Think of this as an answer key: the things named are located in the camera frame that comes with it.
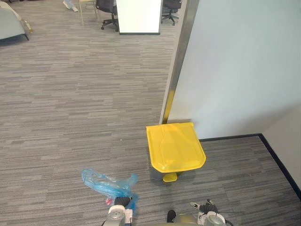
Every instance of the gray carpet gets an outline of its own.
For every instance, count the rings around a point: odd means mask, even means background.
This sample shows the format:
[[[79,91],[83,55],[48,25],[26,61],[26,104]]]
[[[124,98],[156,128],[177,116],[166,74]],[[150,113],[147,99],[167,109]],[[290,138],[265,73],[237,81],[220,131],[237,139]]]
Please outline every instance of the gray carpet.
[[[119,36],[91,10],[81,26],[61,2],[13,2],[34,32],[0,40],[0,226],[99,226],[108,207],[84,168],[139,175],[134,225],[207,198],[243,211],[224,213],[237,226],[300,225],[300,201],[257,137],[204,142],[203,168],[152,180],[145,126],[159,120],[177,26]]]

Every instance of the metal door frame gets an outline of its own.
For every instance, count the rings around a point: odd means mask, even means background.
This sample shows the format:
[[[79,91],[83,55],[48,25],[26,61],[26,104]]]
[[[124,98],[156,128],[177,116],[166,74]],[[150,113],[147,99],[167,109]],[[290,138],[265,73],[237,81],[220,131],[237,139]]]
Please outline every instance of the metal door frame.
[[[175,90],[180,77],[180,72],[182,69],[184,57],[186,54],[186,49],[188,46],[194,18],[196,16],[197,9],[198,9],[199,0],[186,0],[186,1],[187,3],[185,8],[185,13],[183,16],[181,33],[179,37],[176,54],[175,54],[173,68],[172,71],[169,72],[169,77],[167,79],[167,81],[170,82],[166,86],[159,124],[167,123],[170,109],[174,100]]]

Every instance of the trash bin lid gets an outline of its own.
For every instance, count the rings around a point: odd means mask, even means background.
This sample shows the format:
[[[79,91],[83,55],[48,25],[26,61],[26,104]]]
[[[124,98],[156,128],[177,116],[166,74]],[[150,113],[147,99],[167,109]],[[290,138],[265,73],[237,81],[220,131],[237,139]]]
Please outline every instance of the trash bin lid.
[[[204,165],[206,156],[193,123],[172,123],[146,127],[150,161],[161,173],[194,170]]]

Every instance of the black office chair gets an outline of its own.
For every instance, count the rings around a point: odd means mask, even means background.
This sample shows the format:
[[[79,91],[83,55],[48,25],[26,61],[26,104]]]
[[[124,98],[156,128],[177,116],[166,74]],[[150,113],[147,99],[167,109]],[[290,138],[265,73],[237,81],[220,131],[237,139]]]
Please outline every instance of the black office chair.
[[[182,0],[164,0],[163,6],[169,9],[169,14],[162,15],[161,23],[163,23],[163,20],[170,19],[173,21],[174,26],[174,18],[177,18],[176,16],[171,15],[174,10],[178,10],[181,8]]]
[[[114,18],[114,15],[117,15],[117,6],[114,5],[114,0],[96,0],[95,4],[96,8],[98,10],[101,10],[106,13],[111,13],[112,19],[109,20],[103,20],[103,25],[101,29],[104,29],[104,26],[109,25],[109,24],[114,24],[115,25],[115,31],[119,31],[119,26],[118,26],[118,19]]]

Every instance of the person's foot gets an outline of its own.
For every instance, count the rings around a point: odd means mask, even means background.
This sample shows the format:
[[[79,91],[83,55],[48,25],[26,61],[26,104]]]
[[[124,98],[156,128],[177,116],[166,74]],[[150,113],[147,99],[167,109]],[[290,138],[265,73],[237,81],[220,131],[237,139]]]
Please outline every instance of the person's foot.
[[[68,6],[68,4],[65,1],[63,1],[63,4],[66,6],[67,9],[70,9],[70,7]]]
[[[79,11],[75,6],[72,7],[72,10],[73,10],[74,12],[78,12],[78,11]]]

